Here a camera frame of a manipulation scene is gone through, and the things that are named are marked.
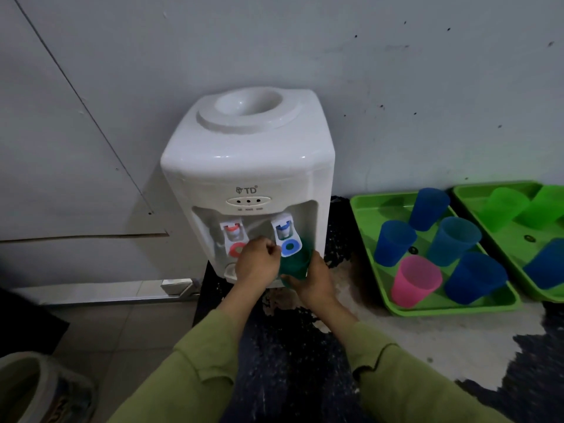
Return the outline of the green plastic tray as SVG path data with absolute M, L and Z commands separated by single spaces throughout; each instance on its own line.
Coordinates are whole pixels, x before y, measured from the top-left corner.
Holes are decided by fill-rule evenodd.
M 351 212 L 356 222 L 358 241 L 356 255 L 364 270 L 363 286 L 359 287 L 364 303 L 379 299 L 379 304 L 394 316 L 415 318 L 426 316 L 453 316 L 478 313 L 499 313 L 515 311 L 522 307 L 522 300 L 510 282 L 481 297 L 469 305 L 450 300 L 443 285 L 430 293 L 420 303 L 404 308 L 391 299 L 391 288 L 398 265 L 385 267 L 373 259 L 378 236 L 384 222 L 400 220 L 408 222 L 417 191 L 362 194 L 350 199 Z
M 455 213 L 480 227 L 481 245 L 486 252 L 506 268 L 511 281 L 532 299 L 564 304 L 563 283 L 550 289 L 541 289 L 523 268 L 554 239 L 564 239 L 564 217 L 543 229 L 533 229 L 511 221 L 498 232 L 491 232 L 478 218 L 491 193 L 498 187 L 507 187 L 532 199 L 543 184 L 534 181 L 456 185 L 452 188 Z

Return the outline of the person's right hand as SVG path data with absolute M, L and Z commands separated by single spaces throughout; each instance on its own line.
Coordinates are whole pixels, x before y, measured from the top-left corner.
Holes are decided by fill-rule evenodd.
M 307 270 L 308 288 L 306 292 L 297 293 L 302 304 L 321 318 L 325 310 L 338 303 L 335 287 L 323 257 L 315 250 Z

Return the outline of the red hot water tap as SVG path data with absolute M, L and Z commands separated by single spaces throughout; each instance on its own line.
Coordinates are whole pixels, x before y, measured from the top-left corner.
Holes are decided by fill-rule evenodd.
M 220 223 L 224 237 L 224 248 L 227 256 L 238 259 L 243 248 L 249 242 L 249 237 L 241 217 Z

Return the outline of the white tabletop water dispenser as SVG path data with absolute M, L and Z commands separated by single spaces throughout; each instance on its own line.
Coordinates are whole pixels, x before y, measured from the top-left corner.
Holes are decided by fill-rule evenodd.
M 215 273 L 236 283 L 220 223 L 241 217 L 249 240 L 275 242 L 290 213 L 302 245 L 324 255 L 335 148 L 320 99 L 307 89 L 246 87 L 198 100 L 160 166 Z

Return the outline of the person's left forearm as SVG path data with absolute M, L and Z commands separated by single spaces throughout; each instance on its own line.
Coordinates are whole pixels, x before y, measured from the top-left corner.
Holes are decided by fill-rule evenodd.
M 234 389 L 243 328 L 264 291 L 237 281 L 107 423 L 218 423 Z

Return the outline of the pale plastic bucket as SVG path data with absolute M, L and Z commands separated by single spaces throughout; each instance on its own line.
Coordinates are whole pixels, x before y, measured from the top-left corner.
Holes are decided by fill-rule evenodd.
M 16 352 L 0 357 L 0 423 L 89 423 L 95 384 L 53 357 Z

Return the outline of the light green plastic cup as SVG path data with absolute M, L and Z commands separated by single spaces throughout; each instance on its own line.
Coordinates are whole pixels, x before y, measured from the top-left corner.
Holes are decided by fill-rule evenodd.
M 498 187 L 486 199 L 477 212 L 480 222 L 492 233 L 506 227 L 530 205 L 530 199 L 522 192 L 508 187 Z
M 564 185 L 543 185 L 517 222 L 533 229 L 543 229 L 564 216 Z

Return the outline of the metal door floor rail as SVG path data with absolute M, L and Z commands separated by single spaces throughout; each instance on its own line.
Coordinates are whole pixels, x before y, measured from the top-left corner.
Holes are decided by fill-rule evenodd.
M 189 301 L 197 299 L 201 284 L 199 279 L 180 278 L 31 286 L 11 292 L 41 306 L 116 305 Z

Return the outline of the dark green plastic cup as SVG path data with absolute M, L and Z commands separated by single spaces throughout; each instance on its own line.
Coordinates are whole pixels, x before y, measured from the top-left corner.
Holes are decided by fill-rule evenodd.
M 283 275 L 292 276 L 300 281 L 306 279 L 307 270 L 311 261 L 312 249 L 306 244 L 298 250 L 297 243 L 290 242 L 289 249 L 286 244 L 281 246 L 281 259 L 276 281 L 282 282 L 289 287 L 284 280 Z

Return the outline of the person's right forearm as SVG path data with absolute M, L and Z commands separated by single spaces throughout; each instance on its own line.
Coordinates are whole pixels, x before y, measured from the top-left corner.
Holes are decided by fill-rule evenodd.
M 513 423 L 336 299 L 326 299 L 314 313 L 345 348 L 362 405 L 379 423 Z

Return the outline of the pink plastic cup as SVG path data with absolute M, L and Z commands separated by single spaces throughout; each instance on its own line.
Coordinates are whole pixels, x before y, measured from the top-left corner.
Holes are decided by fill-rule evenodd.
M 401 307 L 411 308 L 436 291 L 443 282 L 441 269 L 423 256 L 403 258 L 391 287 L 392 301 Z

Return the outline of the person's left hand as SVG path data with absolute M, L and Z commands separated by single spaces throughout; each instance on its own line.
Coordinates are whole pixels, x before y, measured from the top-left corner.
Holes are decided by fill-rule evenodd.
M 236 288 L 248 294 L 263 293 L 277 278 L 280 259 L 242 259 L 240 255 L 235 265 Z

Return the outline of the blue plastic cup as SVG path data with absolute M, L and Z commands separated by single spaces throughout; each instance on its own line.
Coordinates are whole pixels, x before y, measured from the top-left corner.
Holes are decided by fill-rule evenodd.
M 416 231 L 426 232 L 441 218 L 449 205 L 447 192 L 431 187 L 420 189 L 408 224 Z
M 439 267 L 450 266 L 481 238 L 481 230 L 471 221 L 454 216 L 447 217 L 439 224 L 427 250 L 427 259 Z
M 465 253 L 444 285 L 446 296 L 469 305 L 503 287 L 509 280 L 505 268 L 489 255 Z
M 373 258 L 384 267 L 394 267 L 417 240 L 416 231 L 406 222 L 388 220 L 382 224 Z
M 551 240 L 524 267 L 523 271 L 540 289 L 552 289 L 564 283 L 564 239 Z

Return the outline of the blue cold water tap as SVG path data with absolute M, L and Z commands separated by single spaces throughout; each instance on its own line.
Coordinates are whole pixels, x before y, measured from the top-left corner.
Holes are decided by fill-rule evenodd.
M 275 242 L 281 248 L 282 258 L 293 256 L 301 251 L 302 241 L 290 213 L 276 214 L 271 218 L 271 225 Z

